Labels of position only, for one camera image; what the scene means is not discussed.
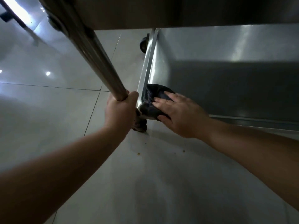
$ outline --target floor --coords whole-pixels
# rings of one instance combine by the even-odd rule
[[[39,3],[17,1],[34,34],[0,21],[1,170],[99,129],[108,96]],[[144,60],[139,41],[149,31],[96,31],[128,90],[137,89]],[[299,213],[233,160],[149,121],[147,133],[129,132],[46,223],[99,222],[295,224]]]

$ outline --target hand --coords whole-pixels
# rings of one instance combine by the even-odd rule
[[[125,138],[134,124],[137,99],[136,91],[129,93],[124,101],[117,101],[110,94],[105,110],[105,127],[112,128]]]
[[[165,94],[173,101],[155,97],[152,104],[171,119],[166,116],[158,116],[158,119],[182,137],[203,140],[213,121],[209,115],[198,104],[181,94],[166,91]]]

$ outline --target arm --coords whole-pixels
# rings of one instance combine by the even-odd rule
[[[159,116],[185,138],[197,138],[234,159],[287,203],[299,210],[299,141],[211,119],[192,100],[165,92],[173,101],[156,98]]]
[[[0,223],[43,223],[71,197],[124,140],[135,117],[137,92],[111,95],[98,132],[0,174]]]

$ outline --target person's right arm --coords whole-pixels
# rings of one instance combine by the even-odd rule
[[[165,92],[173,101],[156,98],[153,105],[168,128],[197,138],[234,159],[299,211],[299,141],[212,119],[195,102]]]

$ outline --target forearm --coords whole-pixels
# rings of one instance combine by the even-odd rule
[[[2,173],[1,223],[46,221],[105,162],[124,136],[111,128],[103,128]]]
[[[299,210],[299,142],[213,121],[206,143],[234,159]]]

